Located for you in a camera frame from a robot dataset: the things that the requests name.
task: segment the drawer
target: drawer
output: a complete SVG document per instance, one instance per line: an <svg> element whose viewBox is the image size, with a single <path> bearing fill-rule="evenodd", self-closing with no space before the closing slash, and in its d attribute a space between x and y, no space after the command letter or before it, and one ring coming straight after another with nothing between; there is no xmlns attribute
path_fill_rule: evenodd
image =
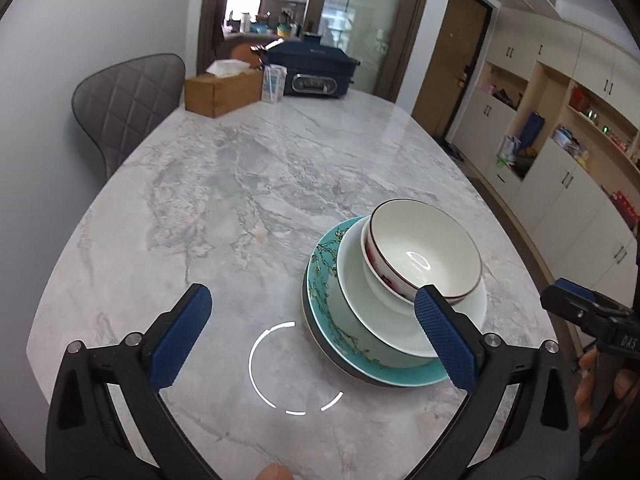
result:
<svg viewBox="0 0 640 480"><path fill-rule="evenodd" d="M484 172L484 177L507 203L515 196L522 183L508 166L498 168L495 159L489 163Z"/></svg>

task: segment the stacked dishes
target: stacked dishes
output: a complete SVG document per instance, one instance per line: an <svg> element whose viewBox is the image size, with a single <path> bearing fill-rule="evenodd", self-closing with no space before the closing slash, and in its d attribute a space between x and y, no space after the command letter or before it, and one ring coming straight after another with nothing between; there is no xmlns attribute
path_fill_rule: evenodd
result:
<svg viewBox="0 0 640 480"><path fill-rule="evenodd" d="M305 317L338 366L375 384L423 386L447 377L414 315L417 290L435 285L482 328L486 289L473 240L455 220L415 200L325 234L303 283Z"/></svg>

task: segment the blue gripper pad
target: blue gripper pad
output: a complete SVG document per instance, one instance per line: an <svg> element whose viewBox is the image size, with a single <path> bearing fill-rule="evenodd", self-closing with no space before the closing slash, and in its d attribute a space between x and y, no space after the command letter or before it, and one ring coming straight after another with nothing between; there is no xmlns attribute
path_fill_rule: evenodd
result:
<svg viewBox="0 0 640 480"><path fill-rule="evenodd" d="M425 287L415 295L414 311L451 381L457 388L471 394L476 386L474 355Z"/></svg>
<svg viewBox="0 0 640 480"><path fill-rule="evenodd" d="M201 286L160 340L149 361L149 384L158 392L174 384L178 372L211 316L211 293Z"/></svg>
<svg viewBox="0 0 640 480"><path fill-rule="evenodd" d="M583 286L577 285L576 283L570 282L569 280L566 280L564 278L560 278L559 280L557 280L556 286L563 288L567 292L572 292L576 296L580 296L587 301L596 301L596 297L592 290L584 288Z"/></svg>

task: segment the red-rimmed bowl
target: red-rimmed bowl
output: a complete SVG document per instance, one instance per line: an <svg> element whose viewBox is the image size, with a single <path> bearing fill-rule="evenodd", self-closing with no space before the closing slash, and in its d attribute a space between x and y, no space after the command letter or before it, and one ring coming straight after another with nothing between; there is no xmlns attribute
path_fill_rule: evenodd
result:
<svg viewBox="0 0 640 480"><path fill-rule="evenodd" d="M423 285L459 301L480 282L482 260L471 236L424 202L383 202L373 211L365 236L364 256L377 277L411 302Z"/></svg>

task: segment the white cabinet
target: white cabinet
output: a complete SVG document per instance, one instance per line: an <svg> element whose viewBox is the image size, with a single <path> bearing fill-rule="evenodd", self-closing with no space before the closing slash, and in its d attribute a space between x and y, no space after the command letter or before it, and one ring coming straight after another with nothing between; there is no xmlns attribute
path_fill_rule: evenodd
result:
<svg viewBox="0 0 640 480"><path fill-rule="evenodd" d="M540 27L542 40L538 61L572 77L582 43L582 31L567 23L543 17L540 17Z"/></svg>
<svg viewBox="0 0 640 480"><path fill-rule="evenodd" d="M506 104L475 89L453 143L482 173L498 152L515 115Z"/></svg>
<svg viewBox="0 0 640 480"><path fill-rule="evenodd" d="M607 200L569 250L551 265L551 272L556 280L566 278L593 288L613 265L624 259L624 251L633 241L633 233Z"/></svg>
<svg viewBox="0 0 640 480"><path fill-rule="evenodd" d="M564 189L530 234L550 269L575 243L605 200L607 195L600 186L576 164L564 180Z"/></svg>
<svg viewBox="0 0 640 480"><path fill-rule="evenodd" d="M501 8L486 60L529 80L542 34L538 19L528 12Z"/></svg>
<svg viewBox="0 0 640 480"><path fill-rule="evenodd" d="M606 99L634 126L640 126L640 64L620 50L616 51Z"/></svg>
<svg viewBox="0 0 640 480"><path fill-rule="evenodd" d="M565 150L549 139L522 181L509 208L531 236L577 167Z"/></svg>
<svg viewBox="0 0 640 480"><path fill-rule="evenodd" d="M636 241L633 240L593 289L618 303L632 307L638 278L637 251Z"/></svg>
<svg viewBox="0 0 640 480"><path fill-rule="evenodd" d="M615 55L615 47L585 32L582 35L574 79L604 99L609 92Z"/></svg>
<svg viewBox="0 0 640 480"><path fill-rule="evenodd" d="M516 194L522 182L508 166L498 167L496 163L497 159L494 157L489 161L487 167L484 168L482 174L497 191L498 195L508 203Z"/></svg>

